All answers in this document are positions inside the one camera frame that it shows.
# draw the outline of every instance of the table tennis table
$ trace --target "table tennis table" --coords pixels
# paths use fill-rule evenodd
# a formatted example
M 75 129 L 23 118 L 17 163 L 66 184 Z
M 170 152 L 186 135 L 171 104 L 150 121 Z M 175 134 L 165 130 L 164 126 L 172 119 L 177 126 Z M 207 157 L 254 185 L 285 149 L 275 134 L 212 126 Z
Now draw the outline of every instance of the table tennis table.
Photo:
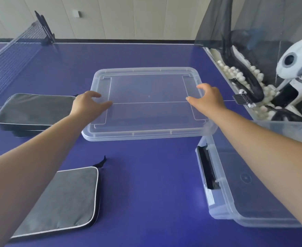
M 54 43 L 1 93 L 0 107 L 15 93 L 80 94 L 90 89 L 96 71 L 125 67 L 193 67 L 202 82 L 219 88 L 229 109 L 251 119 L 233 101 L 234 92 L 205 48 L 193 44 Z M 0 155 L 27 140 L 0 130 Z M 80 136 L 61 170 L 91 166 L 106 155 L 98 221 L 8 246 L 302 246 L 302 228 L 246 228 L 209 215 L 194 151 L 199 140 L 89 142 Z

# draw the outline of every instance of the clear plastic storage box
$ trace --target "clear plastic storage box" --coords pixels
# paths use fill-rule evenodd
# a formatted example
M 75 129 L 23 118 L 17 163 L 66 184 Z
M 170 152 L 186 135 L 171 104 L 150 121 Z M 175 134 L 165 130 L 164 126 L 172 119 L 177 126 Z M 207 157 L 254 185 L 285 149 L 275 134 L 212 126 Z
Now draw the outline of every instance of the clear plastic storage box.
M 190 67 L 99 70 L 91 90 L 102 94 L 97 102 L 113 105 L 82 135 L 89 141 L 206 135 L 213 123 L 186 101 L 203 95 L 198 84 L 199 74 Z
M 254 122 L 302 142 L 302 122 Z M 213 136 L 202 137 L 196 152 L 213 218 L 233 219 L 246 227 L 302 227 L 253 174 L 221 130 Z

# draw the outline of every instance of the hand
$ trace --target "hand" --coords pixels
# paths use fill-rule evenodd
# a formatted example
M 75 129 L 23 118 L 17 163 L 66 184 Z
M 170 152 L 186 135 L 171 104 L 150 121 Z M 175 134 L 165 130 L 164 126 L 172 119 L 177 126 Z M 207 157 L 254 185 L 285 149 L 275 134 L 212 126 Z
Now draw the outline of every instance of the hand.
M 200 99 L 189 96 L 186 97 L 186 100 L 199 112 L 212 119 L 216 112 L 227 109 L 217 87 L 212 87 L 209 84 L 203 83 L 199 84 L 197 88 L 203 89 L 205 91 L 205 95 Z
M 112 101 L 104 103 L 97 103 L 93 101 L 92 97 L 101 97 L 100 93 L 94 91 L 86 91 L 85 93 L 78 95 L 72 105 L 70 115 L 78 116 L 80 120 L 83 120 L 86 124 L 95 120 L 98 116 L 112 106 Z

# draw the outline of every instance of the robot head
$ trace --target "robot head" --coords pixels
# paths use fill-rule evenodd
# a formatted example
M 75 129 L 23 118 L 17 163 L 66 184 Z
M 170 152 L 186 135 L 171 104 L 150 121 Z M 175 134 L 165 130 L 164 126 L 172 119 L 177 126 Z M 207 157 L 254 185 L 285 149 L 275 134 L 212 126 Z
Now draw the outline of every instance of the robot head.
M 277 64 L 276 72 L 283 79 L 294 79 L 302 75 L 302 40 L 286 50 Z

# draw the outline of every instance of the person's left hand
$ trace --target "person's left hand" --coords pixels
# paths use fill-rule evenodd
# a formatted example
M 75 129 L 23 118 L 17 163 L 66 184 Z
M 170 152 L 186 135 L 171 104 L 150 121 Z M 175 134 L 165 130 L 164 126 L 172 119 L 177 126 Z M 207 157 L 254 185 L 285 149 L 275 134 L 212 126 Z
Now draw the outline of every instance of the person's left hand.
M 81 120 L 87 124 L 95 120 L 98 116 L 112 106 L 112 101 L 104 103 L 95 102 L 92 97 L 101 97 L 100 93 L 94 91 L 86 91 L 85 93 L 78 95 L 72 105 L 70 115 L 78 116 Z

